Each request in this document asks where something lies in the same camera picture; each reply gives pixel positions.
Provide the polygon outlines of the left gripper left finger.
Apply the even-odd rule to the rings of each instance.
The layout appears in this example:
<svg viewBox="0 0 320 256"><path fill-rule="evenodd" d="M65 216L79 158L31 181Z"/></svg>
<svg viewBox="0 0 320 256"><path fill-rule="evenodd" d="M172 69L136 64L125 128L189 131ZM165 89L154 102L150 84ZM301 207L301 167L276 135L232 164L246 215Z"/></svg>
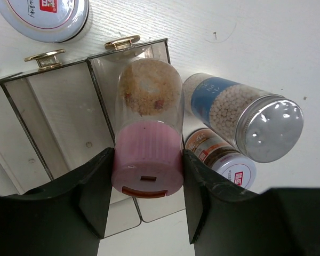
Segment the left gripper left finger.
<svg viewBox="0 0 320 256"><path fill-rule="evenodd" d="M114 150L22 195L0 196L0 255L97 255Z"/></svg>

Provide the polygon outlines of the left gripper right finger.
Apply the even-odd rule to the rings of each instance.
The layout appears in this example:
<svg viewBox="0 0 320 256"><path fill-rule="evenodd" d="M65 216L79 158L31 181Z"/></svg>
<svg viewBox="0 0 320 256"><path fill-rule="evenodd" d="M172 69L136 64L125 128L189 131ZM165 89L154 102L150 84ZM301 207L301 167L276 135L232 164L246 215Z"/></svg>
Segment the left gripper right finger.
<svg viewBox="0 0 320 256"><path fill-rule="evenodd" d="M196 255L320 255L320 188L256 194L184 150L183 190Z"/></svg>

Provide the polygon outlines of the pink cap spice bottle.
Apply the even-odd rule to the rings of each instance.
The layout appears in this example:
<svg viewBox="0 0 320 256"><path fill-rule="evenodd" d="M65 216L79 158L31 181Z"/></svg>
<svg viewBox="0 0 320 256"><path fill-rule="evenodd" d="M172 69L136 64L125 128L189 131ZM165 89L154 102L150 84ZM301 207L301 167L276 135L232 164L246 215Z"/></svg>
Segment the pink cap spice bottle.
<svg viewBox="0 0 320 256"><path fill-rule="evenodd" d="M113 187L136 198L161 198L183 184L184 96L177 70L138 59L118 78Z"/></svg>

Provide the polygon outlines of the white lid jar right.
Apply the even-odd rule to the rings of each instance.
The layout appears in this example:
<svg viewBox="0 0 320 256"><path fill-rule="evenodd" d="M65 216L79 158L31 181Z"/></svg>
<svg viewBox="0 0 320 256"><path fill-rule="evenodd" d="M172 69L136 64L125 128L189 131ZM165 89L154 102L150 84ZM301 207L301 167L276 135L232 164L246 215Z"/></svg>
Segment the white lid jar right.
<svg viewBox="0 0 320 256"><path fill-rule="evenodd" d="M208 128L193 132L185 148L207 167L238 186L249 189L256 178L255 163Z"/></svg>

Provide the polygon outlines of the white lid jar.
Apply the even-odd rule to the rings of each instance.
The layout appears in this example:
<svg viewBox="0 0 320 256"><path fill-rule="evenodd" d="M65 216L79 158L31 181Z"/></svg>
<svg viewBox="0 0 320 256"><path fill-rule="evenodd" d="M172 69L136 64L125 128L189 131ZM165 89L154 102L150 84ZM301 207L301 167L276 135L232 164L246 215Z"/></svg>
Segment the white lid jar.
<svg viewBox="0 0 320 256"><path fill-rule="evenodd" d="M207 167L238 186L249 189L256 178L255 163L208 128L193 132L185 148Z"/></svg>
<svg viewBox="0 0 320 256"><path fill-rule="evenodd" d="M90 29L89 1L0 1L3 18L20 34L43 43L64 43Z"/></svg>

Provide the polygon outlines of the left clear organizer tray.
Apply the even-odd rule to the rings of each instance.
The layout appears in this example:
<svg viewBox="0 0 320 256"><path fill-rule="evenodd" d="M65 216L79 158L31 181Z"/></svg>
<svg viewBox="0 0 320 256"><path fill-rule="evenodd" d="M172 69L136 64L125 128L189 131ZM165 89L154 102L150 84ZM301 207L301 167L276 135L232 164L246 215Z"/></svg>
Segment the left clear organizer tray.
<svg viewBox="0 0 320 256"><path fill-rule="evenodd" d="M22 172L25 169L16 143L20 139L20 125L0 86L0 165L18 193L25 192Z"/></svg>

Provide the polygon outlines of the silver lid jar blue label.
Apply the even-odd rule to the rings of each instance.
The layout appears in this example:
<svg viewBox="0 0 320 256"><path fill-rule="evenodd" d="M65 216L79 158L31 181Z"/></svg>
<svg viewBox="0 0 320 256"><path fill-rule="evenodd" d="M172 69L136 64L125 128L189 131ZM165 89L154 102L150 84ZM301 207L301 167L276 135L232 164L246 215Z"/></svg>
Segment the silver lid jar blue label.
<svg viewBox="0 0 320 256"><path fill-rule="evenodd" d="M302 109L292 100L207 73L183 84L185 109L243 155L274 162L298 142Z"/></svg>

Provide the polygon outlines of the right clear organizer tray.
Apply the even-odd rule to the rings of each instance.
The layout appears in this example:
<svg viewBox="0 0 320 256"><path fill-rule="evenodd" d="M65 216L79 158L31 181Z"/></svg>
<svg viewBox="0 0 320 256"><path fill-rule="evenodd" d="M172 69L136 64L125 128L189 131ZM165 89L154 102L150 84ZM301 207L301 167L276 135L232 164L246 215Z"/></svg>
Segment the right clear organizer tray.
<svg viewBox="0 0 320 256"><path fill-rule="evenodd" d="M152 222L185 208L184 97L168 40L138 40L107 43L105 53L89 57L89 67L115 146L113 187Z"/></svg>

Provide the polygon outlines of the white lid jar rear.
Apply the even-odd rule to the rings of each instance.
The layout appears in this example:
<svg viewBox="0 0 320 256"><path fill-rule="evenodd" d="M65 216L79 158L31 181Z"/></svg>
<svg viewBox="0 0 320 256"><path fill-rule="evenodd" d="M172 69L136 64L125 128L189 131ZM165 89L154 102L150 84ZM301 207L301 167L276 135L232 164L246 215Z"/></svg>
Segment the white lid jar rear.
<svg viewBox="0 0 320 256"><path fill-rule="evenodd" d="M3 18L20 34L43 43L64 43L90 29L89 1L0 1Z"/></svg>

